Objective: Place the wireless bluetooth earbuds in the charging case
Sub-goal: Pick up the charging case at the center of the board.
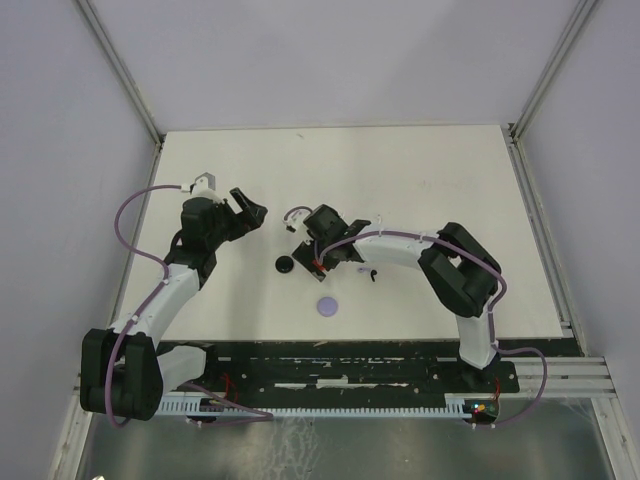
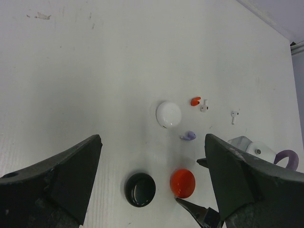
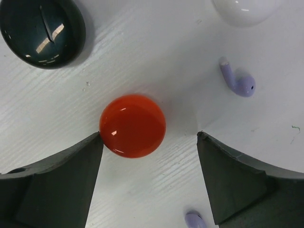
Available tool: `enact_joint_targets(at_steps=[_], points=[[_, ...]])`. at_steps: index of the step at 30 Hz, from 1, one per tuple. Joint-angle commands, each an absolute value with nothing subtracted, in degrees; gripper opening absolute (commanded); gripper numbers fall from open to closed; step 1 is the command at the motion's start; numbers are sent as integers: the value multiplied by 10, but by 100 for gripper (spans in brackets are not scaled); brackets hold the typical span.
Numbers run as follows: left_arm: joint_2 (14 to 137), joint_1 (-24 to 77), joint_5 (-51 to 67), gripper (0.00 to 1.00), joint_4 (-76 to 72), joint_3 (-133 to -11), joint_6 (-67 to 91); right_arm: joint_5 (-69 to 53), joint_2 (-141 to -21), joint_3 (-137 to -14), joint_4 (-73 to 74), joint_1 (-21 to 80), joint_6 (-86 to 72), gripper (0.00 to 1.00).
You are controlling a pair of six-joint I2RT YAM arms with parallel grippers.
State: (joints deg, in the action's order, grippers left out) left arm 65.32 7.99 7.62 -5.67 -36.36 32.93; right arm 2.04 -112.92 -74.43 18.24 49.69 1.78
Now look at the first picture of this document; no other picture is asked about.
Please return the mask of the red charging case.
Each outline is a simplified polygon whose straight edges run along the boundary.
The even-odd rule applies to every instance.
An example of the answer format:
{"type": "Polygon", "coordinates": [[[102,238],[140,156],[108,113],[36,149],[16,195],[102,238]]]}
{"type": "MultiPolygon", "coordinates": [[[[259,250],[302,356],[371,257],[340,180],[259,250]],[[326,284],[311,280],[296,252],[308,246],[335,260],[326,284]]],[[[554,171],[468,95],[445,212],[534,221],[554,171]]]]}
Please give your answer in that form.
{"type": "Polygon", "coordinates": [[[320,273],[325,273],[326,272],[325,267],[318,260],[314,260],[313,261],[313,265],[314,265],[315,269],[318,272],[320,272],[320,273]]]}

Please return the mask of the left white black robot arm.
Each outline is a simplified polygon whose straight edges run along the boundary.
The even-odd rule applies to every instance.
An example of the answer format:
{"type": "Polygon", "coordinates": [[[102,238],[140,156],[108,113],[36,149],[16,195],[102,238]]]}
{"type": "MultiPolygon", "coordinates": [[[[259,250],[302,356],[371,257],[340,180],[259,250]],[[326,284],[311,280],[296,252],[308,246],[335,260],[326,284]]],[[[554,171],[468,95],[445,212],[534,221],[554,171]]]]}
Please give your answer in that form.
{"type": "Polygon", "coordinates": [[[218,248],[259,229],[268,214],[238,188],[230,192],[238,211],[211,187],[191,184],[180,189],[189,197],[166,256],[130,249],[160,266],[158,283],[132,313],[105,329],[89,330],[82,340],[80,405],[105,415],[115,428],[151,419],[163,395],[184,383],[201,390],[219,383],[221,366],[205,350],[179,346],[159,354],[157,347],[180,310],[207,282],[217,265],[218,248]]]}

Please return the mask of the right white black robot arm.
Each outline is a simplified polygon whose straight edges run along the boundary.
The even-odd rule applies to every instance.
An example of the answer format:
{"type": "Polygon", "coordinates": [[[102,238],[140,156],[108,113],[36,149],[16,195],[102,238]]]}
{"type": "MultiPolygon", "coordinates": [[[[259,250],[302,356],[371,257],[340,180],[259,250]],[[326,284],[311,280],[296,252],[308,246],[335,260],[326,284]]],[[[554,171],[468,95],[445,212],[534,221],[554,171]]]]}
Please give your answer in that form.
{"type": "Polygon", "coordinates": [[[332,207],[298,206],[284,214],[292,233],[306,230],[292,257],[316,280],[346,262],[388,263],[421,271],[440,303],[455,319],[458,370],[467,389],[481,391],[495,379],[498,360],[494,309],[506,293],[499,263],[462,225],[449,222],[435,233],[384,228],[369,220],[346,223],[332,207]]]}

